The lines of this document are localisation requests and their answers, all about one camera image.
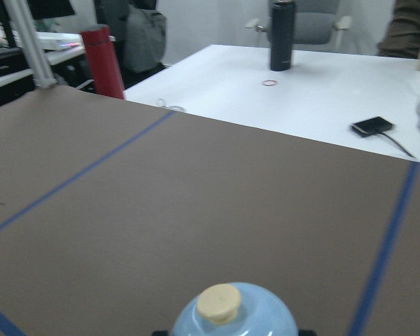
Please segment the light blue call bell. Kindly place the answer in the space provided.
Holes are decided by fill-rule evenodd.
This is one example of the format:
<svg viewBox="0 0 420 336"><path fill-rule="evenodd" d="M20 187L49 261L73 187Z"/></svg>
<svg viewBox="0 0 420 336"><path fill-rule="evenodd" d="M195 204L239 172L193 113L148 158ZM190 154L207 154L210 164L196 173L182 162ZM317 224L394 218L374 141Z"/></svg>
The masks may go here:
<svg viewBox="0 0 420 336"><path fill-rule="evenodd" d="M193 298L172 335L297 335L291 311L269 290L243 282L220 283Z"/></svg>

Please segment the blue tape strip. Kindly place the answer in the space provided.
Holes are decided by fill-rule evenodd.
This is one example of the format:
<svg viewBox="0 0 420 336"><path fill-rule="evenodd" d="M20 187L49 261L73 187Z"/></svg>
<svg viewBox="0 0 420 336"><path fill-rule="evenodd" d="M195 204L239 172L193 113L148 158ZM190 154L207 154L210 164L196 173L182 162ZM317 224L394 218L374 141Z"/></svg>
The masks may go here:
<svg viewBox="0 0 420 336"><path fill-rule="evenodd" d="M175 113L177 113L177 110L173 109L167 109L167 112L159 119L157 119L155 122L151 123L149 126L142 129L140 132L136 133L134 136L131 136L128 140L121 143L119 146L116 146L109 152L105 153L101 157L99 157L94 162L90 163L86 167L82 168L75 174L71 175L68 179L65 181L57 184L54 188L49 190L48 192L44 193L42 196L35 199L33 202L28 203L28 205L21 208L21 210L15 212L12 216L6 218L2 222L0 222L0 231L6 229L9 225L13 224L17 219L23 217L25 214L29 213L33 209L37 208L40 204L44 203L45 201L49 200L53 195L56 195L59 193L62 189L70 186L73 184L76 180L80 179L82 176L86 175L88 172L92 171L99 165L103 164L105 161L112 158L117 153L123 151L128 147L129 145L133 144L134 142L138 141L140 138L154 130L156 127L160 126L164 121L171 118Z"/></svg>
<svg viewBox="0 0 420 336"><path fill-rule="evenodd" d="M414 184L417 180L419 169L419 162L410 162L402 183L402 188L398 194L393 212L379 246L379 251L374 259L370 275L367 278L367 282L360 296L360 300L358 301L350 326L346 332L346 335L348 336L363 335L369 318L371 317L377 294L381 288L386 268L405 217L405 212L412 195Z"/></svg>

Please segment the red rubber band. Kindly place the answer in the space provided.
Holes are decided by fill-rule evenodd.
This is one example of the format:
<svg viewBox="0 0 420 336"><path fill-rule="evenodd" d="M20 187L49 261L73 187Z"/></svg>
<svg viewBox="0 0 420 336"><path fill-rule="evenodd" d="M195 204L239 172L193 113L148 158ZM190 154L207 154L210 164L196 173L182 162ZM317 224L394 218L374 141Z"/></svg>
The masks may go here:
<svg viewBox="0 0 420 336"><path fill-rule="evenodd" d="M262 85L267 86L267 87L275 86L277 84L278 84L278 82L276 80L264 80L262 82Z"/></svg>

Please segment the brown paper table mat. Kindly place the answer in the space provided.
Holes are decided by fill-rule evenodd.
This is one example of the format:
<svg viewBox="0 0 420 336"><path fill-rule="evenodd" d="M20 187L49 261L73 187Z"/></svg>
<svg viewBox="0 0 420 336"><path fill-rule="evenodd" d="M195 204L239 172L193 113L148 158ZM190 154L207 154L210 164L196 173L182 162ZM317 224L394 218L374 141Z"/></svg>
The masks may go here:
<svg viewBox="0 0 420 336"><path fill-rule="evenodd" d="M0 107L0 222L167 110L70 87ZM410 161L177 112L0 231L0 335L149 335L268 288L346 335ZM420 335L420 169L365 335Z"/></svg>

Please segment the red thermos bottle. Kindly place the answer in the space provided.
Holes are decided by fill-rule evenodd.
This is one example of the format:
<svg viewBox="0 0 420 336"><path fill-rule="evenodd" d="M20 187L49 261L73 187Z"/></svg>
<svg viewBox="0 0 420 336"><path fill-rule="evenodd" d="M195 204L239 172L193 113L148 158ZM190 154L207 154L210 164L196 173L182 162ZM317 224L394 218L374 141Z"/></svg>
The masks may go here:
<svg viewBox="0 0 420 336"><path fill-rule="evenodd" d="M80 32L97 94L124 99L124 85L107 24L96 24Z"/></svg>

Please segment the grey backpack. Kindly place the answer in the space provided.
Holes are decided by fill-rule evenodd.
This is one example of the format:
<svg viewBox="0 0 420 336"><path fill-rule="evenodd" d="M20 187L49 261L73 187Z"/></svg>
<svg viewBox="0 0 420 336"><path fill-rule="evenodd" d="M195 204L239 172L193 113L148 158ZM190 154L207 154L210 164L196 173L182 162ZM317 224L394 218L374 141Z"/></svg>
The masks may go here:
<svg viewBox="0 0 420 336"><path fill-rule="evenodd" d="M124 67L142 73L159 66L165 54L167 19L157 10L157 1L128 1L119 20L125 24Z"/></svg>

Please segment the black thermos bottle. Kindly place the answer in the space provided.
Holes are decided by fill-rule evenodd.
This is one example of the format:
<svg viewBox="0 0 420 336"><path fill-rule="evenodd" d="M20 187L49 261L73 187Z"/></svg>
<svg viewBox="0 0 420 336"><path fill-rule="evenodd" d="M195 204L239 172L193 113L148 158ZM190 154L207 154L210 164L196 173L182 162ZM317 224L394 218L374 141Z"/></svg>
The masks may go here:
<svg viewBox="0 0 420 336"><path fill-rule="evenodd" d="M272 71L286 71L291 67L295 27L294 1L270 3L270 62Z"/></svg>

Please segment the small black box device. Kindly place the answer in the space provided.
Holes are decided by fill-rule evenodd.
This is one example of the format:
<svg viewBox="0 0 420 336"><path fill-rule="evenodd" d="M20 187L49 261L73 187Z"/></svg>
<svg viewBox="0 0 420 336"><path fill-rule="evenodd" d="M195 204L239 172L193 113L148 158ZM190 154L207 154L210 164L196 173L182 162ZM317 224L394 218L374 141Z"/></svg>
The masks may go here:
<svg viewBox="0 0 420 336"><path fill-rule="evenodd" d="M360 137L370 137L393 129L394 124L381 116L350 124L350 129Z"/></svg>

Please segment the grey office chair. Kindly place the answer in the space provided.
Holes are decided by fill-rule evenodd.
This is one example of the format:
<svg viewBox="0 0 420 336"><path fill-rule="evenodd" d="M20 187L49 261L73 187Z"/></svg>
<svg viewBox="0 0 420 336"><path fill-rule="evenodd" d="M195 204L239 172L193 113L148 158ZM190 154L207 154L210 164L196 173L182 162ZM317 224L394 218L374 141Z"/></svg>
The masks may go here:
<svg viewBox="0 0 420 336"><path fill-rule="evenodd" d="M269 19L263 23L258 18L244 26L265 33L270 42L270 3L267 2ZM351 27L351 17L339 14L340 1L294 1L295 27L293 47L315 47L337 53L340 51L344 32Z"/></svg>

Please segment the aluminium frame post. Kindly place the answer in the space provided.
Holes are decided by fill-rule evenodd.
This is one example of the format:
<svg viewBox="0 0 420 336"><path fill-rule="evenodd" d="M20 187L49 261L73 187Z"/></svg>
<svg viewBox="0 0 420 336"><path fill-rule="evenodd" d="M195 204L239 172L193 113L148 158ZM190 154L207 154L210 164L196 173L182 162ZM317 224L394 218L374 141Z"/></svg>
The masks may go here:
<svg viewBox="0 0 420 336"><path fill-rule="evenodd" d="M5 0L4 4L11 22L17 29L24 56L33 73L35 86L40 89L51 88L57 84L57 80L40 46L27 1Z"/></svg>

